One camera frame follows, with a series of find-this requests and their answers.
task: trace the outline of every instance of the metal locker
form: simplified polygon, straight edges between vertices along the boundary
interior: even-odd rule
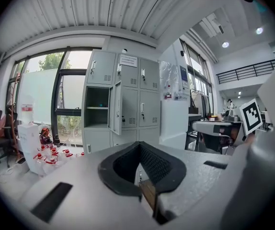
[[[118,146],[128,142],[137,141],[137,130],[123,130],[122,135],[113,133],[113,146]]]
[[[87,83],[112,84],[116,54],[94,51]]]
[[[123,93],[121,81],[110,88],[108,108],[108,128],[117,135],[121,135],[123,109]]]
[[[110,147],[110,131],[84,131],[85,153],[92,153]]]
[[[123,109],[122,109],[122,127],[136,127],[137,126],[137,112],[138,112],[138,91],[123,89]]]
[[[139,126],[157,126],[160,123],[160,95],[140,91]]]
[[[158,62],[141,59],[140,88],[158,91],[160,87]]]
[[[139,130],[139,141],[159,143],[159,128],[147,128]]]
[[[120,64],[121,54],[118,55],[114,83],[122,81],[123,86],[138,87],[138,65],[136,67]]]

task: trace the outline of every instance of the white ceiling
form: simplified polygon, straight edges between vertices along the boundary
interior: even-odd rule
[[[228,0],[224,6],[213,12],[224,30],[223,34],[210,38],[199,22],[193,29],[218,59],[257,43],[275,41],[275,16],[269,10],[259,12],[254,2]],[[263,27],[264,32],[257,35],[257,27]],[[225,41],[229,42],[227,48],[222,47]]]
[[[261,84],[230,89],[230,90],[223,90],[221,91],[226,98],[232,99],[237,98],[239,96],[239,91],[241,91],[241,97],[249,97],[249,96],[257,96],[257,91],[261,87]]]
[[[196,6],[200,0],[14,0],[0,19],[0,54],[36,36],[81,26],[123,29],[167,48],[198,20],[188,16]]]

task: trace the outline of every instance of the black railing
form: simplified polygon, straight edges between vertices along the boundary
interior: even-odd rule
[[[216,74],[219,84],[270,74],[275,70],[275,59]]]

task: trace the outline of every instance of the open locker door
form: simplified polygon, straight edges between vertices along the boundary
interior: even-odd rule
[[[122,134],[122,107],[122,82],[119,81],[110,88],[108,110],[108,128],[117,135]]]

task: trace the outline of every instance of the recessed ceiling light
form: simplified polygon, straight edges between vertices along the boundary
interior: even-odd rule
[[[263,28],[262,27],[258,27],[256,30],[257,34],[261,34],[263,32]]]
[[[223,48],[227,48],[229,46],[229,43],[228,42],[223,42],[223,44],[222,44],[222,47]]]

